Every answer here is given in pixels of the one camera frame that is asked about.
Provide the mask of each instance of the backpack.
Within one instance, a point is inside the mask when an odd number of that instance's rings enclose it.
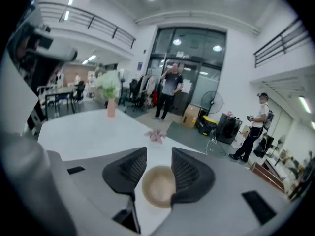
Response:
[[[270,110],[269,108],[269,112],[268,112],[268,115],[267,115],[267,119],[265,120],[264,124],[263,124],[263,128],[266,129],[268,131],[268,129],[270,128],[271,126],[271,122],[273,120],[273,118],[275,117],[274,113]]]

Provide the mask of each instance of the ceiling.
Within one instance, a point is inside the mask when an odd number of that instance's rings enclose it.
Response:
[[[214,12],[261,27],[278,0],[112,0],[125,8],[135,20],[175,10]]]
[[[270,76],[262,83],[279,94],[297,113],[305,125],[315,122],[315,66]],[[298,97],[304,96],[311,108],[307,113]]]
[[[71,44],[73,48],[78,50],[78,57],[75,62],[83,62],[92,55],[96,55],[96,58],[93,60],[93,63],[102,63],[104,65],[118,63],[119,61],[124,60],[120,55],[100,48],[99,46],[91,45],[86,42],[79,40],[67,39],[67,42]]]

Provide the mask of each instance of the metal railing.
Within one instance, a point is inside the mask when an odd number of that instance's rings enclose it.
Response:
[[[309,37],[302,21],[300,19],[294,20],[288,27],[254,53],[255,67],[275,55],[286,54],[292,47],[297,46]]]
[[[133,47],[135,38],[117,25],[88,11],[55,2],[39,2],[37,4],[42,17],[46,22],[74,22],[85,26],[87,29],[94,29],[107,34],[112,39],[117,39],[130,48]]]

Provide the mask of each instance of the cap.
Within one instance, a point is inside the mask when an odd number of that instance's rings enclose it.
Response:
[[[266,94],[265,92],[262,92],[262,93],[258,94],[258,96],[259,96],[259,97],[264,96],[264,97],[266,97],[267,99],[269,99],[268,94]]]

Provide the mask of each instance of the white flowers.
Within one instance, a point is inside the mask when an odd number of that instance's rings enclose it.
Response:
[[[117,71],[108,71],[97,77],[95,82],[97,88],[102,87],[106,97],[113,99],[120,89],[120,80]]]

